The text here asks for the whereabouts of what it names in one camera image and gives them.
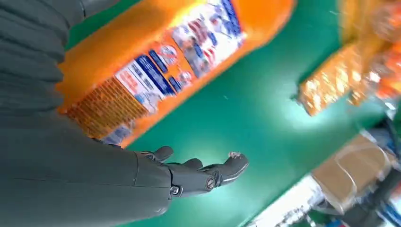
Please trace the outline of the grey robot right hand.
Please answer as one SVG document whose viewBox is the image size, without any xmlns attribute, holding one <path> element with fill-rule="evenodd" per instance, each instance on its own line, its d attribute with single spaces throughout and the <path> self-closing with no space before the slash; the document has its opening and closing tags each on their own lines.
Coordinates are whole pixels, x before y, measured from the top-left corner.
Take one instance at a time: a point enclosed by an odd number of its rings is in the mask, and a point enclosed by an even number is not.
<svg viewBox="0 0 401 227">
<path fill-rule="evenodd" d="M 0 122 L 3 227 L 109 227 L 164 214 L 173 199 L 234 182 L 243 154 L 203 166 L 162 163 L 83 135 L 68 122 Z"/>
</svg>

